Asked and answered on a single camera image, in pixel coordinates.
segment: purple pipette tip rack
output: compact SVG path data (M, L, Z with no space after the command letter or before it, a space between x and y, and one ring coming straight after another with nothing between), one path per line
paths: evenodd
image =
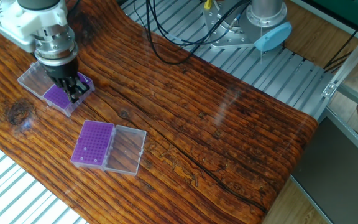
M78 166L102 166L113 135L113 124L85 121L74 148L71 162Z
M75 103L71 103L67 94L53 83L40 62L31 64L30 68L17 81L32 94L41 100L45 100L49 106L62 111L66 116L71 116L71 113L94 91L92 79L80 72L78 72L78 76L82 82L89 86L89 90L80 96Z
M84 76L80 72L78 72L78 76L80 77L81 82L87 83L88 85L92 82L90 78ZM56 85L53 85L51 89L44 94L44 98L63 110L67 109L71 105L67 94L63 91L63 89L57 87Z
M136 175L145 138L144 130L85 121L71 162L77 167Z

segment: pipette tip box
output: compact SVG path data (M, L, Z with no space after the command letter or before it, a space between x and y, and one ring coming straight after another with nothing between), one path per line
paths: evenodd
M81 82L89 85L89 90L85 92L80 98L72 103L67 97L67 94L48 77L46 71L42 68L40 62L32 63L30 68L21 75L17 81L21 86L29 90L32 94L47 102L66 116L71 116L71 113L94 91L94 84L92 79L78 72Z
M145 137L143 130L85 121L71 162L77 167L136 175Z

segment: wood grain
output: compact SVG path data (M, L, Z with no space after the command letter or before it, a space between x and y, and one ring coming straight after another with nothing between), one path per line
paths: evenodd
M115 1L70 26L96 86L70 118L18 85L34 59L0 36L0 149L91 223L260 223L317 122L199 58L162 63ZM147 131L136 177L70 163L86 119Z

